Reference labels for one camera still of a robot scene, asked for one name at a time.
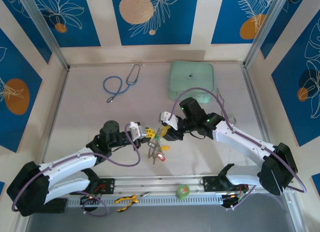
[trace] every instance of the yellow pliers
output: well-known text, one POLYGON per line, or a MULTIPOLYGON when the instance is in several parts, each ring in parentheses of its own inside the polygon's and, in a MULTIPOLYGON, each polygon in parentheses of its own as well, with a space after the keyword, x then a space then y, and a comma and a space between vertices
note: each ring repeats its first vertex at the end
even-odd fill
POLYGON ((122 197, 119 198, 115 201, 116 204, 118 204, 120 201, 125 201, 125 200, 132 200, 126 207, 122 208, 122 209, 118 209, 117 212, 123 212, 126 209, 128 209, 130 206, 132 206, 133 204, 137 204, 139 202, 139 200, 145 196, 147 196, 148 194, 150 194, 151 192, 145 192, 142 193, 140 195, 133 195, 131 197, 122 197))

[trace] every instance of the orange circle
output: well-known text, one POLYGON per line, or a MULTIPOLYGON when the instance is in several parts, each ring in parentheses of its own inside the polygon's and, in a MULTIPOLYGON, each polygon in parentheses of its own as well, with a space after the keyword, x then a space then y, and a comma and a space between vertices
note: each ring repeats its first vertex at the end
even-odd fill
POLYGON ((257 16, 249 18, 247 21, 245 21, 241 26, 240 36, 243 39, 254 39, 265 17, 265 14, 258 14, 257 16))
POLYGON ((11 79, 6 83, 4 91, 7 93, 4 99, 9 111, 15 115, 25 114, 30 101, 30 94, 27 84, 20 79, 11 79))
POLYGON ((56 25, 54 25, 55 29, 60 32, 60 33, 65 33, 67 32, 67 27, 66 25, 62 24, 62 23, 57 23, 56 25))
POLYGON ((299 101, 306 101, 308 99, 308 90, 304 87, 300 88, 298 91, 298 99, 299 101))

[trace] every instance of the gray floor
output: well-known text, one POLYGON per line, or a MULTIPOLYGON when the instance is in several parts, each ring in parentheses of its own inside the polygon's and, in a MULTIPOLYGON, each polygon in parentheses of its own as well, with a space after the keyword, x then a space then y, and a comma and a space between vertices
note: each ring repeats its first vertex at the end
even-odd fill
MULTIPOLYGON (((94 213, 103 213, 98 209, 94 213)), ((234 212, 222 206, 131 207, 123 213, 110 208, 104 218, 85 216, 81 209, 65 215, 36 214, 27 232, 293 232, 281 197, 254 194, 234 212)))

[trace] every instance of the black cable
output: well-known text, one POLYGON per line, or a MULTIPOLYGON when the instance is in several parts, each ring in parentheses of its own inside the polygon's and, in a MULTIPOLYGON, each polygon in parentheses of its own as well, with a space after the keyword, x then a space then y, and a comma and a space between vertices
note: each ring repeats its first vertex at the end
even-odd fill
POLYGON ((192 132, 189 132, 189 133, 190 133, 190 135, 192 135, 193 137, 196 137, 197 139, 200 139, 200 140, 203 140, 203 139, 206 137, 206 135, 204 135, 204 137, 203 137, 203 138, 200 138, 200 137, 195 136, 194 134, 192 134, 192 132))
POLYGON ((120 146, 120 147, 116 148, 115 150, 113 150, 113 151, 111 151, 111 152, 115 152, 115 151, 117 151, 118 149, 121 149, 121 148, 123 148, 123 147, 125 147, 125 146, 120 146))

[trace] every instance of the beige circle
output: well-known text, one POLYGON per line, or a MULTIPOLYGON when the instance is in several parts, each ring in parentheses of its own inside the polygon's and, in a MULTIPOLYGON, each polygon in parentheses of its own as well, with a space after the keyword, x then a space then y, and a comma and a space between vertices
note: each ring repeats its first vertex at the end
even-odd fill
POLYGON ((150 0, 121 0, 120 14, 130 24, 141 24, 148 21, 154 14, 150 0))

